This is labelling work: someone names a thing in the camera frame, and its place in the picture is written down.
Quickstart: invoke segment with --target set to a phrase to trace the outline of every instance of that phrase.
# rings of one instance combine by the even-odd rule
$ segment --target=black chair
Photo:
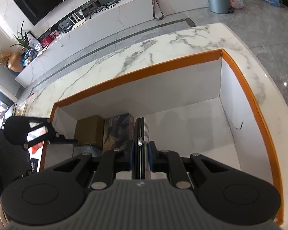
[[[0,129],[0,195],[12,181],[28,172],[31,172],[29,151],[8,142]]]

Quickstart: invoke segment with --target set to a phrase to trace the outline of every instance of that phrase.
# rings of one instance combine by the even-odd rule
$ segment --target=gray ribbed gripper base
[[[222,222],[204,211],[190,190],[168,180],[115,180],[88,195],[71,217],[47,226],[11,222],[5,230],[279,230],[272,220],[254,226]]]

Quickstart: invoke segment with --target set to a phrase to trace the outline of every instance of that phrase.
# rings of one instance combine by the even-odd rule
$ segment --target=red box
[[[48,46],[50,43],[52,42],[52,39],[50,38],[50,36],[46,36],[42,41],[41,44],[43,47]]]

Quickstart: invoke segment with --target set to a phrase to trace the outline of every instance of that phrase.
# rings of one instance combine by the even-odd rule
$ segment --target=black cable
[[[108,2],[108,3],[104,4],[104,5],[102,5],[101,7],[94,9],[93,11],[91,11],[90,19],[91,19],[93,14],[98,13],[98,12],[103,11],[103,10],[106,10],[108,8],[112,8],[116,4],[118,4],[118,2],[119,2],[119,0],[114,0],[113,2]]]

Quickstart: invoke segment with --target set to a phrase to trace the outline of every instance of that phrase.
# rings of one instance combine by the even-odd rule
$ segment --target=cardboard box
[[[92,116],[77,121],[74,138],[78,140],[75,146],[92,145],[103,149],[103,124],[100,116]]]

